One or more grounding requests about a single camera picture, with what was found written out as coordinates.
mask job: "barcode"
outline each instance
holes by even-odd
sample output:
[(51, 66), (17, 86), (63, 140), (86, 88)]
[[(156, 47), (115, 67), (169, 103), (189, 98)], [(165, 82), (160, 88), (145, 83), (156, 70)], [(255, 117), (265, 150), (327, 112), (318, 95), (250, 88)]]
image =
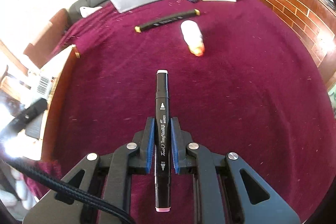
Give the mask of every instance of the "barcode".
[(47, 87), (48, 87), (49, 82), (50, 81), (48, 78), (41, 76), (39, 85), (37, 86), (37, 92), (45, 95), (47, 92)]

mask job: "bed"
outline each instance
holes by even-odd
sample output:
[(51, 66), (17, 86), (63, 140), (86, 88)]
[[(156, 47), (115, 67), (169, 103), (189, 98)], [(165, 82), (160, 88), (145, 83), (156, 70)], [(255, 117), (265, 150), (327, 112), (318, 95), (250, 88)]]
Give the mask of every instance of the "bed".
[[(134, 26), (190, 9), (206, 52), (192, 55), (180, 23)], [(81, 54), (54, 151), (66, 174), (87, 153), (104, 155), (144, 128), (155, 74), (169, 72), (171, 114), (212, 152), (234, 151), (306, 220), (336, 173), (335, 120), (319, 71), (297, 35), (258, 0), (162, 0), (119, 14), (112, 4), (75, 23), (59, 47)], [(132, 181), (137, 223), (192, 223), (191, 177), (172, 176), (172, 208), (154, 209), (153, 176)]]

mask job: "wooden panel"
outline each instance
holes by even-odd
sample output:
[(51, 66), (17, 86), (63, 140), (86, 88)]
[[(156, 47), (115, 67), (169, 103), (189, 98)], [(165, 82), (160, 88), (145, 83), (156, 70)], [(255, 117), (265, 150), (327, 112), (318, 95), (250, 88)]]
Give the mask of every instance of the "wooden panel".
[(278, 8), (274, 7), (273, 11), (284, 21), (286, 22), (289, 26), (292, 26), (293, 21), (286, 16), (281, 10), (279, 10)]
[(328, 80), (328, 82), (325, 84), (325, 87), (329, 91), (334, 86), (335, 83), (336, 83), (336, 73)]
[(39, 69), (42, 68), (51, 59), (50, 56), (61, 40), (67, 24), (68, 12), (66, 9), (61, 9), (49, 20), (35, 41), (28, 44), (23, 54), (27, 55)]
[(304, 32), (311, 38), (311, 40), (317, 42), (316, 34), (314, 34), (314, 32), (309, 27), (306, 27)]
[(304, 13), (302, 13), (300, 10), (296, 11), (296, 15), (307, 25), (312, 29), (312, 31), (315, 34), (319, 34), (320, 28)]
[(50, 93), (50, 97), (48, 99), (49, 108), (43, 114), (43, 118), (45, 119), (45, 126), (41, 129), (43, 130), (43, 134), (41, 136), (43, 139), (41, 160), (43, 161), (54, 160), (53, 150), (57, 138), (63, 102), (71, 81), (73, 68), (79, 58), (76, 46), (72, 45), (69, 47), (72, 48), (71, 52), (64, 64), (61, 74), (58, 78), (56, 78), (53, 84), (52, 92)]
[(267, 7), (273, 9), (273, 4), (268, 2), (267, 0), (261, 0), (261, 2), (263, 2)]
[(323, 58), (326, 56), (326, 52), (323, 51), (320, 47), (317, 45), (314, 45), (312, 48), (312, 51), (316, 54), (316, 56), (319, 58), (320, 61), (323, 60)]
[(290, 10), (285, 8), (283, 11), (285, 15), (287, 15), (291, 20), (293, 20), (302, 30), (305, 28), (305, 23), (299, 19), (296, 15), (294, 15)]
[(298, 26), (296, 23), (293, 24), (293, 30), (303, 39), (304, 45), (308, 48), (313, 48), (314, 41), (311, 40), (308, 35)]
[(330, 39), (334, 38), (334, 33), (325, 25), (325, 23), (313, 12), (309, 12), (308, 17), (319, 26), (320, 32), (323, 32), (323, 36)]
[(298, 34), (314, 62), (319, 66), (324, 83), (336, 72), (336, 12), (322, 0), (261, 0)]
[(277, 0), (279, 1), (283, 6), (285, 6), (288, 10), (290, 10), (291, 12), (295, 13), (296, 11), (296, 7), (291, 4), (290, 2), (288, 2), (287, 0)]
[(292, 3), (295, 7), (297, 7), (300, 11), (302, 11), (305, 15), (308, 13), (308, 8), (298, 0), (288, 0), (288, 1)]
[(270, 3), (272, 3), (275, 7), (277, 7), (281, 11), (284, 9), (284, 6), (280, 2), (278, 2), (276, 0), (268, 0), (268, 1)]

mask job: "wooden cabinet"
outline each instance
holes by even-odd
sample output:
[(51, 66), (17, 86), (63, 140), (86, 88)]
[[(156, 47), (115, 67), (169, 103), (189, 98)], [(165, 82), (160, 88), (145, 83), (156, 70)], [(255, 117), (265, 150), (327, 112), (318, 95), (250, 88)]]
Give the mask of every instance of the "wooden cabinet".
[(298, 35), (319, 68), (327, 88), (335, 83), (335, 11), (322, 0), (260, 1), (271, 8)]

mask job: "blue gripper pad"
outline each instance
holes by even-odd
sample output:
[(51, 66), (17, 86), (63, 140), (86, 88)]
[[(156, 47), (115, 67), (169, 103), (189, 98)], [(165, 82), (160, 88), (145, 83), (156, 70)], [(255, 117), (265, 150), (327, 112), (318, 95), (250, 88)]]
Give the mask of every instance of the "blue gripper pad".
[(171, 152), (172, 152), (172, 155), (173, 155), (175, 173), (179, 174), (179, 172), (180, 172), (179, 150), (177, 148), (177, 140), (176, 140), (176, 133), (175, 133), (173, 119), (170, 119), (170, 124), (171, 124)]
[(146, 173), (149, 174), (152, 167), (152, 158), (153, 158), (153, 148), (154, 148), (154, 118), (151, 122), (151, 129), (150, 129), (150, 135), (148, 140), (148, 146), (147, 146), (147, 159), (146, 159)]

